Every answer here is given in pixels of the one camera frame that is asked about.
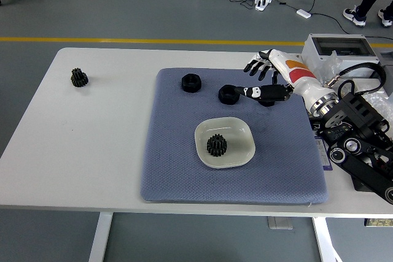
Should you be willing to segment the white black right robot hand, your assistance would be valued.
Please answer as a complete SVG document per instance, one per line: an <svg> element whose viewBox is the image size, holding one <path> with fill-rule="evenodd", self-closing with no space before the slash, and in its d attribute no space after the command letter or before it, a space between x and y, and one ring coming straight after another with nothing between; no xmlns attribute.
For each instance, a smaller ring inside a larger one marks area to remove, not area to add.
<svg viewBox="0 0 393 262"><path fill-rule="evenodd" d="M335 92L323 87L297 55L275 49L260 51L247 63L244 72L253 76L260 68L262 71L259 81L265 78L269 69L273 70L270 85L234 87L234 91L264 106L270 106L276 101L286 101L294 93L303 98L307 111L315 117L338 102Z"/></svg>

